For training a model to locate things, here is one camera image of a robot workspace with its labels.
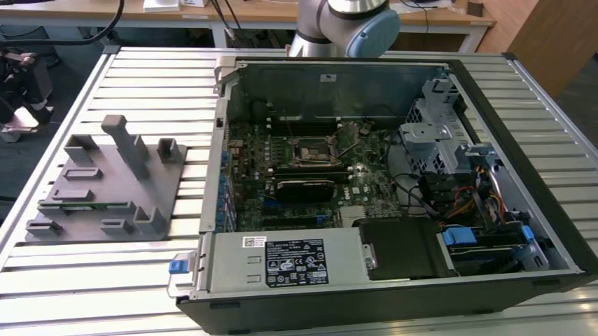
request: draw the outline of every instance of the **gray 3d-printed holder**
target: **gray 3d-printed holder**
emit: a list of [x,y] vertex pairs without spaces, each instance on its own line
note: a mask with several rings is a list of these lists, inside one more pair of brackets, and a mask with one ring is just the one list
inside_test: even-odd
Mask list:
[[90,135],[71,136],[70,160],[27,224],[29,242],[134,242],[162,240],[170,230],[188,147],[176,139],[147,146],[131,136],[122,115],[102,129],[117,145]]

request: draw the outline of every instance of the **motherboard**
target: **motherboard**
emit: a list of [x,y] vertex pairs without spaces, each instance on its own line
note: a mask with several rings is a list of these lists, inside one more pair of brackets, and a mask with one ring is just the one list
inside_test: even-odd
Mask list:
[[401,216],[385,159],[392,134],[369,120],[234,122],[234,230],[342,228]]

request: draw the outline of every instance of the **slotted metal table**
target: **slotted metal table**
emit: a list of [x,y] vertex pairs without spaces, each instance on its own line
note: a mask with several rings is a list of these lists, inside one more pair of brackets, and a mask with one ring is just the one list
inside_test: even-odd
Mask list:
[[[0,229],[3,335],[206,335],[169,298],[169,261],[198,244],[221,55],[284,56],[281,50],[123,48],[103,55]],[[393,52],[386,57],[422,54]],[[547,184],[598,251],[598,152],[517,61],[503,55],[426,53],[461,59]],[[110,141],[101,122],[123,114],[147,144],[190,146],[166,241],[34,246],[37,215],[67,155],[70,134]],[[483,140],[483,126],[472,124]],[[598,335],[598,283],[535,298],[497,314],[318,328],[268,335]]]

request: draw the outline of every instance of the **power supply label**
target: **power supply label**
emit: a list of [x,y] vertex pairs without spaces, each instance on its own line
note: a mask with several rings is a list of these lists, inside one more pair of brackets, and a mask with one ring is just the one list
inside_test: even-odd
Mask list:
[[272,288],[329,283],[324,239],[266,243],[266,284]]

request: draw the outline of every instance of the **blue latch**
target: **blue latch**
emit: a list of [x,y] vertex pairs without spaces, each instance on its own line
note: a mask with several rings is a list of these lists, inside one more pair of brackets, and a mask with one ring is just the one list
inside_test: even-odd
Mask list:
[[524,237],[527,242],[532,242],[535,240],[535,231],[532,231],[532,227],[529,227],[528,225],[523,226],[523,233],[524,233]]
[[471,227],[450,227],[445,232],[442,232],[442,239],[445,240],[445,244],[448,246],[476,244],[479,242],[475,231]]
[[169,273],[172,274],[189,273],[189,260],[172,260],[169,264]]

